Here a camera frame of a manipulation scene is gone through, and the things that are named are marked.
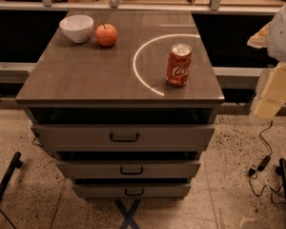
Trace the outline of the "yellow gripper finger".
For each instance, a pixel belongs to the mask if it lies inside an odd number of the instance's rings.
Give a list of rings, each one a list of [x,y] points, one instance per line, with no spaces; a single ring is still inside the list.
[[[270,27],[271,23],[268,23],[262,27],[258,32],[249,38],[247,45],[256,49],[267,48]]]
[[[264,120],[272,120],[286,104],[286,62],[278,62],[271,69],[266,85],[253,111],[253,115]]]

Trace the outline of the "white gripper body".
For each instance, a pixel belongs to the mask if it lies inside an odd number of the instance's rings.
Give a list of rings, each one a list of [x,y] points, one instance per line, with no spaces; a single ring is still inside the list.
[[[271,21],[267,51],[277,61],[286,62],[286,3]]]

